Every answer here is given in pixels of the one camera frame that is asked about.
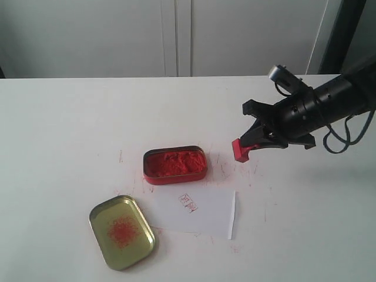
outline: black cable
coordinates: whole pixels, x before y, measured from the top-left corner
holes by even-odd
[[[315,103],[316,107],[317,107],[317,111],[321,117],[321,119],[324,121],[325,123],[325,126],[327,127],[327,129],[329,130],[329,132],[324,136],[323,138],[323,145],[325,147],[325,149],[329,152],[329,153],[332,153],[332,154],[340,154],[340,153],[343,153],[344,151],[346,151],[350,146],[352,145],[356,145],[357,143],[360,142],[360,140],[364,137],[366,131],[368,130],[368,127],[370,126],[371,122],[372,122],[372,119],[374,117],[374,114],[375,114],[375,110],[371,110],[370,111],[370,114],[368,115],[367,117],[367,120],[365,121],[364,123],[364,126],[362,128],[362,130],[360,131],[358,137],[354,140],[354,141],[351,141],[351,134],[350,134],[350,130],[348,128],[348,125],[347,125],[347,122],[352,119],[354,117],[354,115],[349,115],[346,120],[345,120],[345,133],[346,133],[346,139],[343,139],[341,136],[339,136],[337,134],[337,132],[334,131],[333,127],[330,125],[330,123],[327,122],[327,120],[325,119],[321,109],[320,109],[320,103],[321,100],[317,97],[317,95],[315,94],[315,91],[312,89],[312,94],[313,94],[313,102]],[[330,134],[332,134],[338,141],[340,141],[342,144],[344,144],[345,146],[339,150],[339,151],[333,151],[329,145],[328,145],[328,137],[330,136]]]
[[[278,93],[281,94],[282,96],[284,96],[284,97],[289,97],[289,96],[291,96],[290,94],[285,94],[285,93],[283,93],[283,92],[281,91],[281,89],[278,87],[277,82],[274,83],[274,86],[276,87],[276,90],[278,91]]]

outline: cabinet door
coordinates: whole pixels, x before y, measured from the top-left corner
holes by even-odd
[[[7,77],[176,76],[174,0],[1,5],[0,65]]]
[[[192,75],[306,72],[327,0],[192,0]]]

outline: red ink pad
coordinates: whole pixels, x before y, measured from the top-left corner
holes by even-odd
[[[153,185],[201,180],[206,172],[205,153],[197,146],[150,150],[143,157],[143,174]]]

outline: red stamp impression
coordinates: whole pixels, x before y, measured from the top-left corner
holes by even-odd
[[[188,210],[189,213],[194,212],[198,209],[195,202],[188,196],[188,194],[184,194],[179,197],[179,201],[182,205]]]

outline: gold tin lid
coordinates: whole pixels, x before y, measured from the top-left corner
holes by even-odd
[[[107,265],[123,270],[147,257],[155,237],[134,198],[118,196],[97,205],[89,216]]]

